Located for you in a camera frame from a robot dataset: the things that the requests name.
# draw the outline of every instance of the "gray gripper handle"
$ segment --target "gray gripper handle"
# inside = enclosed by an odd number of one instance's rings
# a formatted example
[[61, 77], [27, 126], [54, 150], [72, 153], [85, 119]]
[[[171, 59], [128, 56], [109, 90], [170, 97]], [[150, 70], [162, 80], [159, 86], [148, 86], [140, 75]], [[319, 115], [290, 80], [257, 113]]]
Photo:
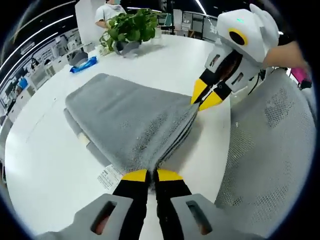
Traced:
[[262, 240], [261, 236], [233, 229], [223, 210], [201, 194], [171, 198], [184, 240]]
[[[121, 229], [132, 204], [131, 198], [104, 194], [78, 211], [73, 223], [60, 232], [46, 232], [37, 236], [37, 240], [118, 240]], [[92, 231], [96, 219], [107, 206], [114, 206], [102, 234]]]

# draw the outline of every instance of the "white table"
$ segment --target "white table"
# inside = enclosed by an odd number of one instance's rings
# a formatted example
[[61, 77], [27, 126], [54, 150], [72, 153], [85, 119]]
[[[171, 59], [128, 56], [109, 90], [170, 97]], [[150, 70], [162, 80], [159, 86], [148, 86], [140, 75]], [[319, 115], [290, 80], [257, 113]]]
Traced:
[[[141, 56], [115, 53], [77, 74], [66, 66], [35, 93], [16, 119], [6, 142], [7, 186], [17, 215], [34, 234], [59, 231], [75, 213], [106, 191], [97, 177], [104, 167], [73, 133], [65, 116], [66, 96], [98, 73], [161, 90], [192, 95], [205, 70], [209, 42], [164, 35], [163, 47], [141, 46]], [[164, 165], [178, 171], [193, 193], [214, 202], [225, 172], [230, 142], [230, 101], [198, 114], [185, 143]], [[149, 195], [140, 239], [163, 239]]]

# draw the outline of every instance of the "office chair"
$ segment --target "office chair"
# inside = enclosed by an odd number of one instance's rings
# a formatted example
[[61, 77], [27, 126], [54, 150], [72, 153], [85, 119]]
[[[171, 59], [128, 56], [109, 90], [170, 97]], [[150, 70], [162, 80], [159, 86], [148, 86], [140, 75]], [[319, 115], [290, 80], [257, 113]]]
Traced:
[[242, 232], [269, 237], [296, 202], [312, 163], [315, 120], [283, 69], [231, 109], [230, 146], [215, 201]]

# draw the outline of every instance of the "plant pot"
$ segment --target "plant pot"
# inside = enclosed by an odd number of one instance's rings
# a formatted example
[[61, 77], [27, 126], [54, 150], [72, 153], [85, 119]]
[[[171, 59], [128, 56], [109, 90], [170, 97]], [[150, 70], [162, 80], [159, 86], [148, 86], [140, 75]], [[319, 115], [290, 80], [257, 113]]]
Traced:
[[138, 49], [140, 45], [141, 45], [141, 42], [139, 41], [131, 41], [131, 42], [116, 41], [113, 49], [116, 52], [116, 54], [125, 56], [132, 50]]

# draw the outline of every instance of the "hand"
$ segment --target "hand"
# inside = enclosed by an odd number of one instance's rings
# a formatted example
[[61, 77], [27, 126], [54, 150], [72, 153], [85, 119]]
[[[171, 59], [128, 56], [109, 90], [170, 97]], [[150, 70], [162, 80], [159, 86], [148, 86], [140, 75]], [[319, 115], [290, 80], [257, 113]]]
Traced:
[[296, 41], [271, 48], [263, 61], [263, 67], [303, 68], [308, 71], [308, 64]]

